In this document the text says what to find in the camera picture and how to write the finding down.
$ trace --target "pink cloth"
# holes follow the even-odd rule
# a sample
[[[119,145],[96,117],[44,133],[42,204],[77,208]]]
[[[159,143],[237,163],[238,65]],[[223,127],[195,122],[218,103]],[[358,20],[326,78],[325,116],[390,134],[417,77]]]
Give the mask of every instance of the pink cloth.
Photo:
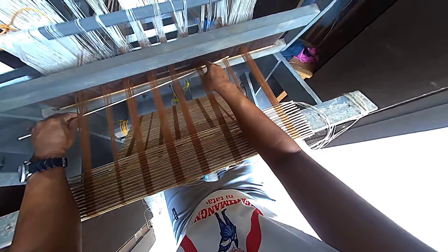
[[[309,52],[309,55],[306,55],[308,53],[304,53],[305,49],[303,49],[299,53],[299,55],[294,57],[296,57],[303,63],[316,62],[318,60],[317,49],[316,48],[306,48],[306,49]]]

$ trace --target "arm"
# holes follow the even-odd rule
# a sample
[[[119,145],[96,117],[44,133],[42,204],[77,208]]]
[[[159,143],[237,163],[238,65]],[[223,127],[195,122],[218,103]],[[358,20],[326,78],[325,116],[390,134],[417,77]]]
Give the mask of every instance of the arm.
[[[38,122],[31,132],[34,158],[63,157],[76,134],[76,116],[64,113]],[[10,248],[18,251],[81,251],[79,210],[63,167],[28,180]]]
[[[232,109],[241,130],[281,181],[322,241],[339,251],[434,251],[324,169],[229,82],[208,65],[207,88]]]

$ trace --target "blue cloth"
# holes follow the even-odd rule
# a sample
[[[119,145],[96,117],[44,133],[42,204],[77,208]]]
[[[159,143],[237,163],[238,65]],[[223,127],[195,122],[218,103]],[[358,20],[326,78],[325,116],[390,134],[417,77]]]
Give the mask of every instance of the blue cloth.
[[[305,45],[299,40],[292,44],[286,50],[281,52],[281,55],[286,58],[287,61],[292,59],[294,56],[299,55],[299,53],[305,48]]]

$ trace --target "wristwatch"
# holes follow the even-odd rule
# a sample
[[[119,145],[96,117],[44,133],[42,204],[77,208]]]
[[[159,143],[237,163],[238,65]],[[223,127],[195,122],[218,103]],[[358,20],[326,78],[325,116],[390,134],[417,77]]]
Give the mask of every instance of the wristwatch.
[[[67,167],[66,157],[48,158],[43,160],[25,161],[19,166],[19,181],[27,181],[33,173],[54,167]]]

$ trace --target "loom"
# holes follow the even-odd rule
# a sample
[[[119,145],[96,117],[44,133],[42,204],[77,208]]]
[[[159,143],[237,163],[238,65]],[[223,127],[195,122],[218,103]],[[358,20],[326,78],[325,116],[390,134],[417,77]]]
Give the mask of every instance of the loom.
[[[337,0],[254,19],[255,0],[7,2],[0,48],[33,70],[0,84],[0,112],[39,104],[43,117],[79,113],[83,172],[69,182],[83,220],[256,155],[225,101],[202,89],[204,61],[223,66],[292,138],[327,130],[316,148],[338,136],[335,125],[378,109],[358,91],[322,102],[280,53]],[[294,102],[277,99],[268,83],[276,74],[289,78]],[[117,116],[123,106],[129,114]],[[110,140],[109,163],[92,164],[91,136]]]

